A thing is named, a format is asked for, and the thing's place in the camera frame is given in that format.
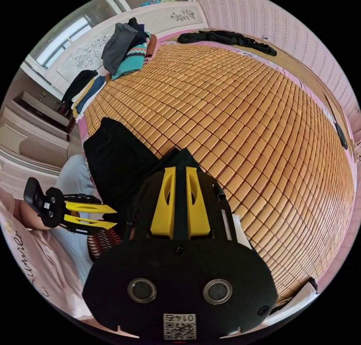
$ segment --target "camera lens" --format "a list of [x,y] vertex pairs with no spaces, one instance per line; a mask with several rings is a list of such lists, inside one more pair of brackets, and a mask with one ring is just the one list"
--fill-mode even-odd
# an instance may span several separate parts
[[204,299],[212,305],[225,303],[229,300],[231,295],[232,286],[226,280],[212,280],[203,288]]
[[157,295],[154,284],[145,278],[136,278],[128,285],[130,298],[139,303],[151,302]]

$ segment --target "yellow plastic part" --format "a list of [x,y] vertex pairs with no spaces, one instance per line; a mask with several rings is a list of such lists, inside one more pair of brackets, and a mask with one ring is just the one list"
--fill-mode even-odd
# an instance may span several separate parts
[[77,203],[65,201],[65,207],[73,212],[88,212],[88,213],[117,213],[108,205],[95,205],[89,203]]
[[209,226],[206,206],[200,189],[197,169],[186,168],[187,177],[187,205],[188,205],[188,236],[207,236],[211,228]]
[[113,223],[113,222],[106,222],[106,221],[101,221],[101,220],[90,220],[90,219],[71,216],[69,214],[64,215],[64,220],[67,222],[74,223],[76,225],[101,227],[104,229],[110,229],[116,225],[116,223]]
[[150,232],[155,236],[168,236],[173,239],[174,205],[176,191],[176,168],[165,169],[162,187],[155,208]]

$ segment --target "person's leg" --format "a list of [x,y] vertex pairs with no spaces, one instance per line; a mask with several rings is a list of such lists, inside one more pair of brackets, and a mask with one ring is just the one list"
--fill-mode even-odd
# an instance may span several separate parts
[[[94,187],[82,155],[75,155],[68,159],[59,174],[55,187],[65,195],[73,193],[93,194]],[[79,215],[84,219],[90,218],[89,213],[80,212]],[[80,281],[84,285],[93,265],[89,257],[87,236],[71,233],[63,228],[54,228],[49,231],[73,260]]]

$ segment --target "pink shirt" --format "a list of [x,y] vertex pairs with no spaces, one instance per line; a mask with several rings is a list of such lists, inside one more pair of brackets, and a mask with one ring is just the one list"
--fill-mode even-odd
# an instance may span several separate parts
[[15,199],[0,188],[0,226],[8,247],[35,289],[78,319],[91,318],[74,264],[49,231],[27,230],[14,217]]

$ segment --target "woven bamboo tile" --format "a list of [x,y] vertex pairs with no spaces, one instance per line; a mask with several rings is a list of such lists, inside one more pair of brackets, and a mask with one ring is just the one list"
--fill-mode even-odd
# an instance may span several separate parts
[[325,272],[351,216],[352,175],[331,123],[286,76],[225,49],[163,45],[98,94],[90,135],[104,116],[158,157],[187,147],[217,178],[280,300]]

